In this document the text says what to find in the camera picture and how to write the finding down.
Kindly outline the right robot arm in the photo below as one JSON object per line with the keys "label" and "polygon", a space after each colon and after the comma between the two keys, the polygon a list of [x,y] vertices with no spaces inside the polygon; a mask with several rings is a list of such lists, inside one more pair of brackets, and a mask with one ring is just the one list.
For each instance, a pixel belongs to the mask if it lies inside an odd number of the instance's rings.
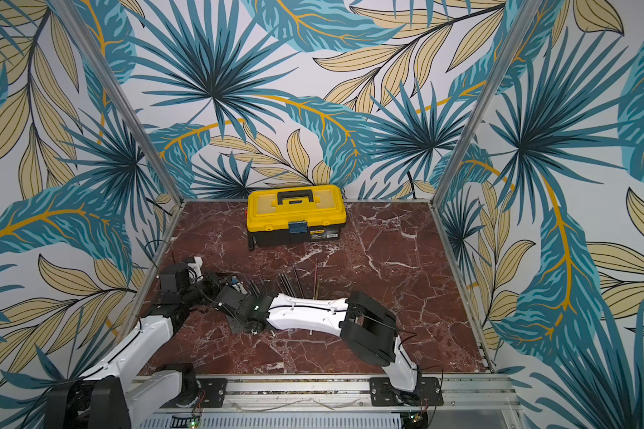
{"label": "right robot arm", "polygon": [[275,292],[246,295],[225,286],[214,306],[250,334],[269,329],[338,337],[358,359],[382,368],[396,393],[418,394],[421,370],[404,348],[395,314],[364,292],[336,300],[308,300]]}

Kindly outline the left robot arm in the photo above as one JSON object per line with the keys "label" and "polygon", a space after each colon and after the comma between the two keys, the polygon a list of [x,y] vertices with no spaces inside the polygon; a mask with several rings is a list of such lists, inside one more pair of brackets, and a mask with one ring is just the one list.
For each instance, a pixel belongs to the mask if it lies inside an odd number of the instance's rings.
{"label": "left robot arm", "polygon": [[138,386],[150,358],[182,328],[194,309],[211,302],[227,278],[173,264],[160,275],[161,295],[136,327],[80,378],[46,394],[46,428],[136,428],[164,406],[194,409],[205,397],[190,363],[166,364]]}

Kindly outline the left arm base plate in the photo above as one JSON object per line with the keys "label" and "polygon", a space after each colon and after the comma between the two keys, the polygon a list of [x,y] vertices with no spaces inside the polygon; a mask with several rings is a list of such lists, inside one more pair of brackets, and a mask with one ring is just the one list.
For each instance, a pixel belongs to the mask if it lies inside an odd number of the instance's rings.
{"label": "left arm base plate", "polygon": [[198,378],[183,387],[180,394],[164,403],[161,409],[221,409],[225,400],[225,378]]}

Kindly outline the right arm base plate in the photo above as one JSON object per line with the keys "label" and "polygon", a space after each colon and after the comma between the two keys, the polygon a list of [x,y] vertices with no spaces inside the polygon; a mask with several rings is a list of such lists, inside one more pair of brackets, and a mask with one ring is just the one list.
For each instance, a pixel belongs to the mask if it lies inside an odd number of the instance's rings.
{"label": "right arm base plate", "polygon": [[388,377],[370,378],[370,398],[373,407],[440,407],[444,405],[441,380],[419,377],[413,391],[396,389]]}

